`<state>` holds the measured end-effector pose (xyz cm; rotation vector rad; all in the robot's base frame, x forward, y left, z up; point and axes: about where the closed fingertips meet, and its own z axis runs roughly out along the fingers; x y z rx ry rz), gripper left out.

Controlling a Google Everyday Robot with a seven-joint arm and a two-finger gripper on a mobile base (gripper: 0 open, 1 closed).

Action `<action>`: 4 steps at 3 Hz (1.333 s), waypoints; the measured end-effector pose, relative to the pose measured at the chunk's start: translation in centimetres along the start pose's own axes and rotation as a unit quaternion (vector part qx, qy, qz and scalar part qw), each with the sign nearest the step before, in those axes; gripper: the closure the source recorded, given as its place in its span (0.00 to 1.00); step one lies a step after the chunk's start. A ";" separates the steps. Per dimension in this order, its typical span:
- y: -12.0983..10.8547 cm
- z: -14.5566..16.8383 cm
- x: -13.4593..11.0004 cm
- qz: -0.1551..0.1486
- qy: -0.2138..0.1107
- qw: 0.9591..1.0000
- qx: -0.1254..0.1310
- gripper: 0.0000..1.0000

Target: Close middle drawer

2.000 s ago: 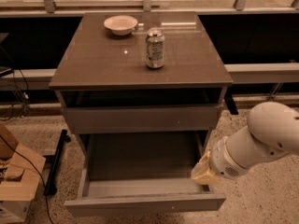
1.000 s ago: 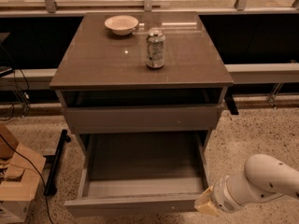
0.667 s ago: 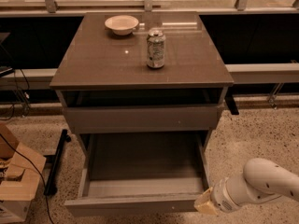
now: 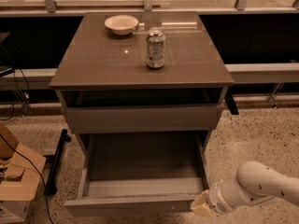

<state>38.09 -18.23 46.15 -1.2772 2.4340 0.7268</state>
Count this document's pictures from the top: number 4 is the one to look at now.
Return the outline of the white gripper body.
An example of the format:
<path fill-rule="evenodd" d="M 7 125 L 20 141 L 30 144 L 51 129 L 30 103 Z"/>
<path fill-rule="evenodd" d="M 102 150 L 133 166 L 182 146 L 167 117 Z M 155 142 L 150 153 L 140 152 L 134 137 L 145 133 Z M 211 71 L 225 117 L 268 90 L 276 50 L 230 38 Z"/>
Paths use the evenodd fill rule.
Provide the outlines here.
<path fill-rule="evenodd" d="M 206 196 L 209 207 L 221 215 L 234 212 L 240 206 L 270 203 L 274 199 L 274 196 L 257 195 L 246 190 L 235 176 L 216 182 Z"/>

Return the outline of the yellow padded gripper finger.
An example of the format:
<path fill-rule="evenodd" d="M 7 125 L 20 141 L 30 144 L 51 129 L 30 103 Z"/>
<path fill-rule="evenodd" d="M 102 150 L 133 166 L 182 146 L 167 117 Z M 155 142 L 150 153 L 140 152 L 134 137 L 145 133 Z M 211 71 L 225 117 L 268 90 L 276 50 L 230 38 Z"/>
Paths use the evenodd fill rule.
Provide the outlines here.
<path fill-rule="evenodd" d="M 212 210 L 206 200 L 207 194 L 208 190 L 206 189 L 191 203 L 191 210 L 199 217 L 212 216 Z"/>

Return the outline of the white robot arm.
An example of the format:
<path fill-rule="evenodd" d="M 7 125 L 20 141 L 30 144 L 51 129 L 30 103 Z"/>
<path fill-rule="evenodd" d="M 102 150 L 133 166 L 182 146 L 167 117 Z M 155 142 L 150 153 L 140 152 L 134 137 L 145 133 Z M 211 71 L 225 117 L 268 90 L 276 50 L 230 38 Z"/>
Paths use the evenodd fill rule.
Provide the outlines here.
<path fill-rule="evenodd" d="M 246 161 L 234 177 L 216 182 L 191 204 L 199 217 L 225 215 L 240 206 L 271 203 L 280 198 L 299 205 L 299 179 L 281 174 L 257 161 Z"/>

